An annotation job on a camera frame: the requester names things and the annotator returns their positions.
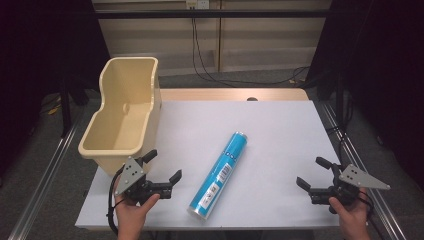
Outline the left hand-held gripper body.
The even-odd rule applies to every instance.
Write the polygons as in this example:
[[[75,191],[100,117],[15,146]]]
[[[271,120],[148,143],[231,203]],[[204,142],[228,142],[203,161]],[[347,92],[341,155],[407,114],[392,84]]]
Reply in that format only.
[[[161,199],[170,199],[174,186],[174,178],[167,182],[154,183],[147,179],[147,173],[143,169],[143,164],[148,163],[151,157],[133,158],[129,157],[122,167],[117,188],[114,191],[115,197],[130,199],[143,205],[151,196],[159,194]]]

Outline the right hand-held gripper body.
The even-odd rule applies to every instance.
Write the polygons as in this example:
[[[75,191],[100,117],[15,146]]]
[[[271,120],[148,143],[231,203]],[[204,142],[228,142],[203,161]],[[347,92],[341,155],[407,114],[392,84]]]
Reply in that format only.
[[[391,186],[350,164],[345,168],[335,163],[321,163],[334,175],[333,185],[328,188],[311,188],[310,198],[313,204],[329,205],[329,198],[335,197],[343,206],[353,204],[359,196],[360,188],[390,190]]]

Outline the cream plastic bin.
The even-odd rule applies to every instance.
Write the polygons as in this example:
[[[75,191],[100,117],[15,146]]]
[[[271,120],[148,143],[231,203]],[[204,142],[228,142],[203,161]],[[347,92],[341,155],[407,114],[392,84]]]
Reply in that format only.
[[[101,104],[79,143],[85,159],[113,175],[155,147],[162,107],[154,57],[110,59],[99,76]]]

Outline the blue cylindrical tube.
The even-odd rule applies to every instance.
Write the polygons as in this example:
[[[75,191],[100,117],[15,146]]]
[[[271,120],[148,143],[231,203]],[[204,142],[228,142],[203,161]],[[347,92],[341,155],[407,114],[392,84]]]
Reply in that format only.
[[[207,220],[231,177],[247,145],[248,138],[242,132],[234,132],[227,145],[207,174],[202,185],[189,204],[188,210],[196,217]]]

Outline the person's left hand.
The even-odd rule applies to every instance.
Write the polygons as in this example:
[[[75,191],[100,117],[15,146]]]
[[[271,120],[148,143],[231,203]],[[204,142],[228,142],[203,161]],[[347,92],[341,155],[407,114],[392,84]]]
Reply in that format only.
[[[115,198],[115,210],[118,219],[119,234],[135,234],[140,232],[145,224],[148,212],[160,199],[159,194],[154,194],[148,200],[138,206],[131,199],[127,199],[122,195]]]

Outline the person's right hand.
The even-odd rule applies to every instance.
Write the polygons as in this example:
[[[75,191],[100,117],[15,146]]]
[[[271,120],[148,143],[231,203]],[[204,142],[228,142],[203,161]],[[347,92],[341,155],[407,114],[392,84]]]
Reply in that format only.
[[[366,189],[360,188],[358,199],[350,206],[345,207],[335,198],[330,197],[330,206],[336,211],[339,216],[339,224],[344,232],[352,230],[359,232],[366,228],[367,220],[367,204],[365,203]]]

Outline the white table mat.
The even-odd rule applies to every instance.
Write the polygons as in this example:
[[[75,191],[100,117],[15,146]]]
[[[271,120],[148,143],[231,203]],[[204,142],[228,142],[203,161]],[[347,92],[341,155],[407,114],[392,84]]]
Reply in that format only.
[[[189,204],[231,135],[247,146],[208,219]],[[333,175],[316,157],[334,162],[335,150],[310,101],[165,101],[148,179],[182,173],[171,198],[147,215],[148,230],[313,229],[334,227],[327,207],[312,204],[296,184],[328,187]]]

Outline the dark curtain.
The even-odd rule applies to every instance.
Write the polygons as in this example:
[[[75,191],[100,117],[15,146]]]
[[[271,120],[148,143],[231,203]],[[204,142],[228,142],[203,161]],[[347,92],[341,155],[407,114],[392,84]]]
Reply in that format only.
[[[338,83],[424,191],[424,0],[330,0],[306,83]]]
[[[0,0],[0,178],[48,94],[88,103],[110,55],[92,0]]]

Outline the metal floor rail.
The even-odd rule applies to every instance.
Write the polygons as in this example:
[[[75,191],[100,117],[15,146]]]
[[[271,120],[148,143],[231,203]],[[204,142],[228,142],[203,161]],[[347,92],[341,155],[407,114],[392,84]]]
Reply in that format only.
[[[76,115],[71,119],[72,123],[67,132],[61,137],[54,154],[52,155],[41,180],[38,182],[29,203],[25,206],[23,213],[18,218],[8,240],[26,240],[34,221],[45,201],[45,198],[51,188],[52,182],[60,168],[62,160],[68,152],[69,146],[73,141],[75,132],[81,122],[85,112],[85,107],[78,108]]]
[[[368,169],[364,165],[348,134],[338,126],[335,110],[329,103],[323,103],[322,110],[325,113],[326,119],[330,123],[332,132],[337,137],[337,153],[340,161],[342,163],[353,164],[355,167],[368,172]],[[385,240],[407,240],[401,226],[394,216],[393,211],[385,201],[381,191],[377,189],[369,189],[368,194],[374,203],[374,213],[379,218],[388,234],[388,236],[385,237]]]

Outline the black stand post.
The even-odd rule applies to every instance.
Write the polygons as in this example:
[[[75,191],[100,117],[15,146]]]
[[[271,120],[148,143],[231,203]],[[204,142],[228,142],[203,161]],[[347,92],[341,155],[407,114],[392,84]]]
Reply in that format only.
[[[343,76],[339,75],[337,78],[336,88],[336,120],[338,126],[344,128],[344,87]]]
[[[62,108],[62,137],[65,137],[72,127],[72,117],[70,110],[70,100],[69,100],[69,76],[64,75],[60,83],[60,98],[61,98],[61,108]]]

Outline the white wall socket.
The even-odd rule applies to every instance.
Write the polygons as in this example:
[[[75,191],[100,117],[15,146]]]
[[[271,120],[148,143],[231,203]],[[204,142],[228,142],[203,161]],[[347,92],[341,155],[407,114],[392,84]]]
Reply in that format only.
[[[210,8],[209,0],[186,0],[188,10],[208,10]]]

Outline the black horizontal frame bar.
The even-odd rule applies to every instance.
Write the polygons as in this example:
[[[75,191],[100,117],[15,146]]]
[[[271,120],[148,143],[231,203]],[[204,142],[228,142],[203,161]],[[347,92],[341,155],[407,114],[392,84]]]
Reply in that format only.
[[[325,18],[335,15],[330,10],[146,10],[96,11],[99,19],[153,18]]]

